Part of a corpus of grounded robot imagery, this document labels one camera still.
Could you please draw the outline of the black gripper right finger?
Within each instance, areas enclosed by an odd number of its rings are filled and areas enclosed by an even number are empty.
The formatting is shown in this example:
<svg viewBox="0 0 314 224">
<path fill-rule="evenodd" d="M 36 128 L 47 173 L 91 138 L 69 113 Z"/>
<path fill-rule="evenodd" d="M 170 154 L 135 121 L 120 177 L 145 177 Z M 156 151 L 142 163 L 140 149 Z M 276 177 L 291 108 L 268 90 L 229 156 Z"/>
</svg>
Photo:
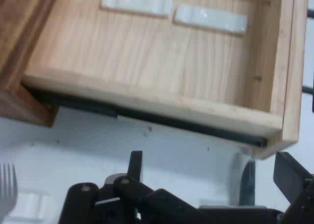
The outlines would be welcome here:
<svg viewBox="0 0 314 224">
<path fill-rule="evenodd" d="M 314 222 L 314 175 L 288 152 L 275 156 L 273 180 L 290 203 L 279 219 L 281 224 Z"/>
</svg>

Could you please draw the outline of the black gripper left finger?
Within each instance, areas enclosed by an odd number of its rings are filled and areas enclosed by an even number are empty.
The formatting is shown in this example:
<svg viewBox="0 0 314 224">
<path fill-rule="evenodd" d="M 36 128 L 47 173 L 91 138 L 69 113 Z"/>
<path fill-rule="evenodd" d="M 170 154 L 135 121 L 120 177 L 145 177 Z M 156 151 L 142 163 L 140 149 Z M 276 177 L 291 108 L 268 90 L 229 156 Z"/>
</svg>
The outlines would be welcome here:
<svg viewBox="0 0 314 224">
<path fill-rule="evenodd" d="M 60 224 L 192 224 L 196 209 L 140 181 L 142 151 L 131 152 L 128 171 L 111 184 L 78 183 L 68 190 Z"/>
</svg>

